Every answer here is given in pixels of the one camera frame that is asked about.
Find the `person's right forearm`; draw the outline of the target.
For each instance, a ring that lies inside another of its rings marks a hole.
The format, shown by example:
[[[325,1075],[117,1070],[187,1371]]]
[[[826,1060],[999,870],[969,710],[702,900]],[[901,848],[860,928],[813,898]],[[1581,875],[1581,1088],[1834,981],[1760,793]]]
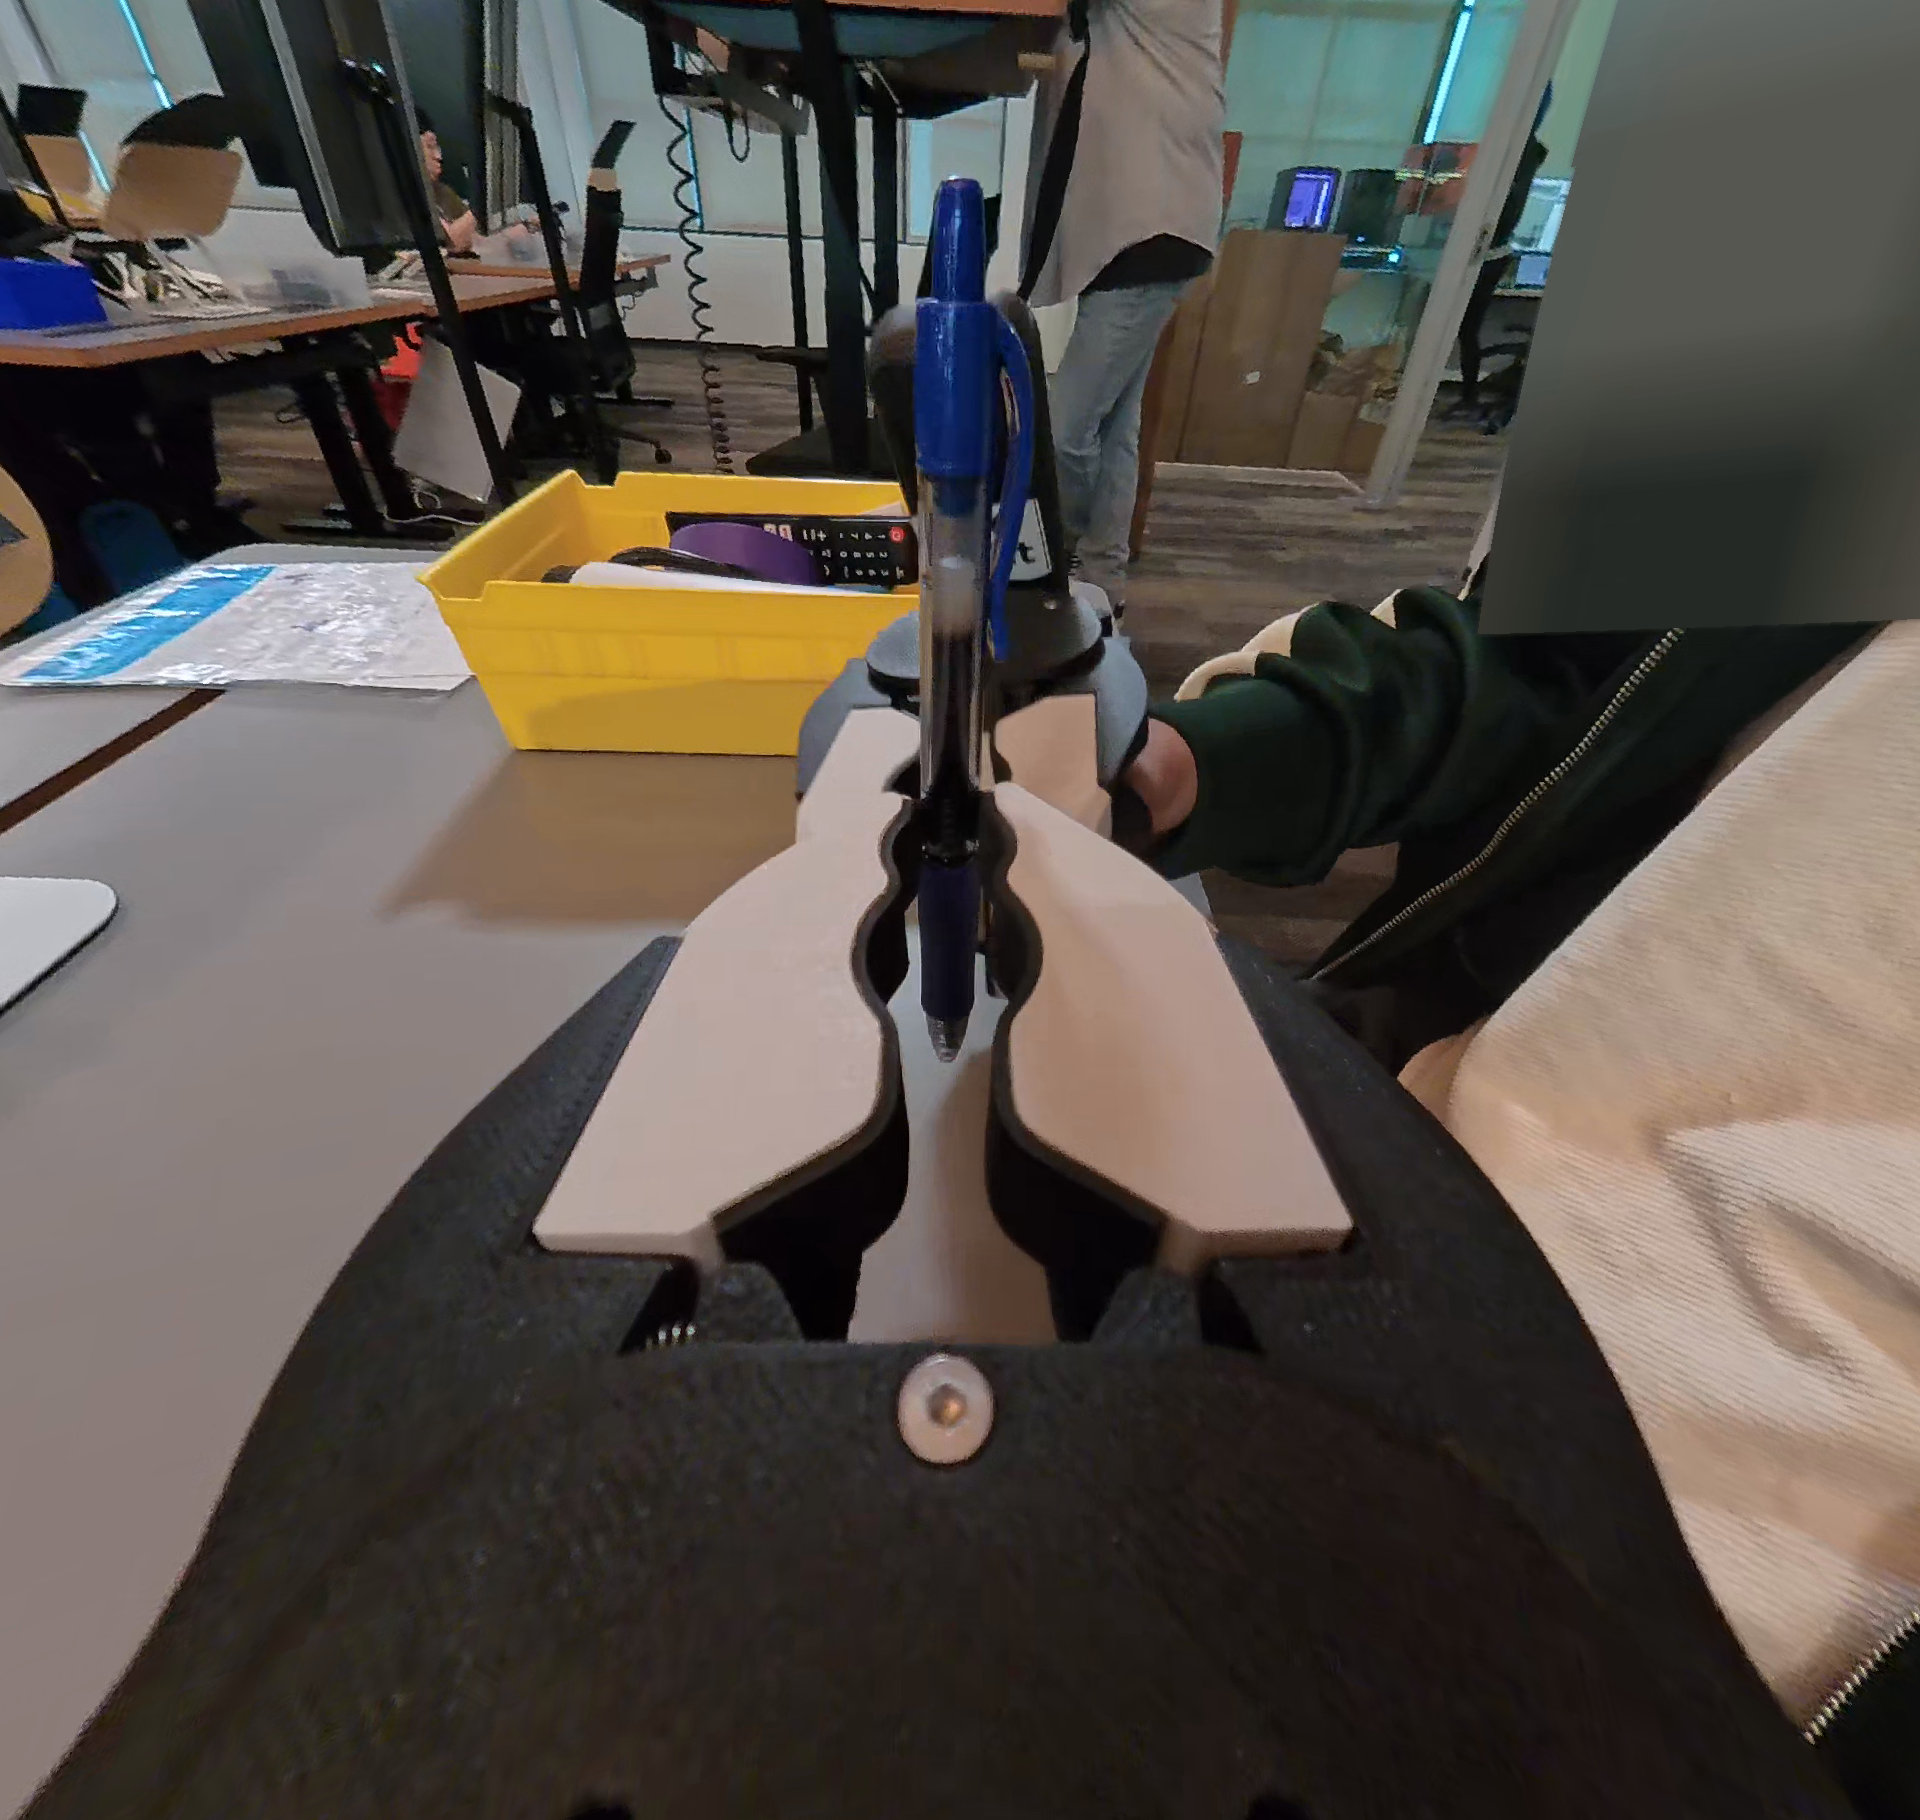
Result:
[[[1536,750],[1544,714],[1476,606],[1433,587],[1321,604],[1197,668],[1156,709],[1199,798],[1147,860],[1310,884],[1352,848],[1476,813]]]

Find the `purple tape roll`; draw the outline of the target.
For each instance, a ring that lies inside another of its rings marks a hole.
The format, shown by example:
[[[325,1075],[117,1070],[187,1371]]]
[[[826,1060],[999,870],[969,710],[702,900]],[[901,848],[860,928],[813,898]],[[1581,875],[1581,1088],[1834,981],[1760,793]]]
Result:
[[[812,548],[791,531],[740,517],[696,517],[671,529],[669,550],[738,579],[765,586],[826,587]]]

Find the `black office chair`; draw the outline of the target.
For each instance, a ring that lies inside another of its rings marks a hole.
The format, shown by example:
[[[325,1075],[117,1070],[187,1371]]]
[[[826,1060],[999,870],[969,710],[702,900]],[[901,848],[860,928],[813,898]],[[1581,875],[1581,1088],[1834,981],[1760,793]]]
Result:
[[[603,487],[617,481],[623,443],[630,438],[651,444],[657,463],[671,463],[669,449],[657,436],[612,415],[615,407],[637,408],[634,345],[620,310],[620,295],[631,280],[620,271],[626,209],[617,172],[634,124],[615,121],[594,154],[583,245],[579,259],[568,259],[533,111],[506,99],[495,104],[519,132],[551,283],[546,310],[539,312],[536,303],[526,308],[516,354],[519,377],[525,381],[516,427],[526,435],[525,447],[544,457],[581,462]]]

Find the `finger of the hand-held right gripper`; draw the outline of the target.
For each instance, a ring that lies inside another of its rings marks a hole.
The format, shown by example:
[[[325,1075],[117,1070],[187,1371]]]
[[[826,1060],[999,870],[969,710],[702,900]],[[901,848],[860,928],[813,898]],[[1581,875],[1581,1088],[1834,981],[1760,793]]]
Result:
[[[1105,838],[1114,798],[1100,784],[1097,699],[1048,695],[1002,714],[991,731],[991,784],[1016,784]]]
[[[798,806],[800,838],[843,838],[893,825],[921,767],[921,721],[860,707],[834,727]]]

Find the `yellow plastic bin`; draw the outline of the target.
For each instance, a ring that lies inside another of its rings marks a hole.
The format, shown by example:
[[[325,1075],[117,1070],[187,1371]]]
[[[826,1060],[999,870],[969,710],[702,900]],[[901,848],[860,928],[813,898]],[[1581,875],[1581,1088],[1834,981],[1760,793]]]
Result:
[[[901,591],[800,591],[664,570],[553,580],[669,544],[671,513],[873,516],[893,482],[564,471],[420,572],[467,670],[519,750],[791,757],[807,709],[877,636],[917,612]]]

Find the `cardboard box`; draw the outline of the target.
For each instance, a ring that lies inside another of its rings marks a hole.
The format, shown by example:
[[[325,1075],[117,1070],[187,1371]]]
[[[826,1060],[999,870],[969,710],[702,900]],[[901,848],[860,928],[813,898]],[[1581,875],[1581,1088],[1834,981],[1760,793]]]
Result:
[[[1371,463],[1402,337],[1343,301],[1394,299],[1378,254],[1340,233],[1240,227],[1161,349],[1157,463],[1347,471]]]

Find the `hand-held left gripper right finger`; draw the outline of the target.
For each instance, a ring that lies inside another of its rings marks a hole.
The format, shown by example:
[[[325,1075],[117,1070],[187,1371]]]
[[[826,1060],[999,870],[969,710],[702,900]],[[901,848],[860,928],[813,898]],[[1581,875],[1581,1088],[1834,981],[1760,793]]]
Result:
[[[987,1193],[1088,1342],[1127,1280],[1338,1252],[1354,1213],[1213,922],[1034,791],[982,804]]]

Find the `pale paper sheet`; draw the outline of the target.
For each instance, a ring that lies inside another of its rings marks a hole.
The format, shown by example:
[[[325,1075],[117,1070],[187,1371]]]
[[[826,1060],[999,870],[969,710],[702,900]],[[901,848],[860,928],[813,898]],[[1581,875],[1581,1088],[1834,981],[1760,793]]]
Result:
[[[512,494],[495,491],[467,395],[440,337],[421,340],[420,366],[394,435],[394,462],[407,476],[470,503],[501,507],[512,502]]]

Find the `black monitor on pole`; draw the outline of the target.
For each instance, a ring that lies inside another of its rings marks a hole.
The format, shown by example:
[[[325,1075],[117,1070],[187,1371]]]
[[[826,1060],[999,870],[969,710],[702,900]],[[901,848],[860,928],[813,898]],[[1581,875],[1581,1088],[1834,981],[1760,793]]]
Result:
[[[428,190],[409,81],[385,0],[231,0],[242,59],[218,67],[243,83],[275,138],[288,182],[324,244],[340,255],[411,245],[482,449],[482,502],[516,488],[494,404],[448,271]]]

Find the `wooden top office desk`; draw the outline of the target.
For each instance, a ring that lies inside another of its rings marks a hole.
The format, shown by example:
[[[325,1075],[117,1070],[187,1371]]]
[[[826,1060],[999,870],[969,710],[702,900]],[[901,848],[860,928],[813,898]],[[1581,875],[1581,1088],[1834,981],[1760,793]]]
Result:
[[[367,303],[245,310],[231,317],[162,312],[135,323],[4,330],[4,375],[57,400],[82,380],[119,381],[144,404],[223,400],[289,391],[313,432],[342,516],[302,535],[397,544],[443,540],[444,519],[421,509],[394,457],[372,377],[407,326],[432,326],[439,306],[420,285],[380,287]]]

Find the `black remote control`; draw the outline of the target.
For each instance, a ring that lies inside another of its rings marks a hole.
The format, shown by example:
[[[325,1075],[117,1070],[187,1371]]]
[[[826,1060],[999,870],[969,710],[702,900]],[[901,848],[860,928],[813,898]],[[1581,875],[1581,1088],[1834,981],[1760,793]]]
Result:
[[[918,539],[904,513],[668,511],[668,533],[683,519],[740,517],[803,539],[828,589],[896,591],[921,574]]]

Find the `blue pen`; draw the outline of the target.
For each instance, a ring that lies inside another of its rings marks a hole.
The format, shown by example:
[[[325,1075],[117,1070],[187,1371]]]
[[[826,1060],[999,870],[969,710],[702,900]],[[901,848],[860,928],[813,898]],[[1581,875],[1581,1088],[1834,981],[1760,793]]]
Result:
[[[977,866],[989,661],[1007,659],[1007,601],[1035,457],[1035,398],[1017,330],[987,295],[987,213],[970,178],[941,182],[929,290],[917,301],[914,440],[921,536],[918,924],[923,1015],[957,1060],[974,1016]]]

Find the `monitor on white stand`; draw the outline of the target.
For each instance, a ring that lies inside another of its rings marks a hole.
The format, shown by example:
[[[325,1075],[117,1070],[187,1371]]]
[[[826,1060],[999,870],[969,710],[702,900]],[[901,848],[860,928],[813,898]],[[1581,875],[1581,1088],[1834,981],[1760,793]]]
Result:
[[[30,624],[57,591],[53,544],[25,488],[3,476],[3,636]],[[3,879],[3,1011],[48,981],[94,941],[117,912],[101,880]]]

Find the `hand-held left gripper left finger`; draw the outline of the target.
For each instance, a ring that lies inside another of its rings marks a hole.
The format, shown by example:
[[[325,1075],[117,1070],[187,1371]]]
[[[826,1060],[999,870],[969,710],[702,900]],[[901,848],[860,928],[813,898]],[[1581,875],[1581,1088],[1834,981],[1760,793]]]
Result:
[[[533,1224],[559,1255],[755,1265],[803,1337],[849,1335],[899,1217],[911,798],[807,798],[795,840],[669,947]]]

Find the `printed paper sheet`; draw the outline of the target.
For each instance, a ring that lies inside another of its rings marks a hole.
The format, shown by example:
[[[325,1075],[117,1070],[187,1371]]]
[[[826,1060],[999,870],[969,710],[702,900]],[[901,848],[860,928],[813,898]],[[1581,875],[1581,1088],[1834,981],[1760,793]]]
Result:
[[[409,561],[202,565],[4,662],[10,690],[348,688],[448,695],[470,666]]]

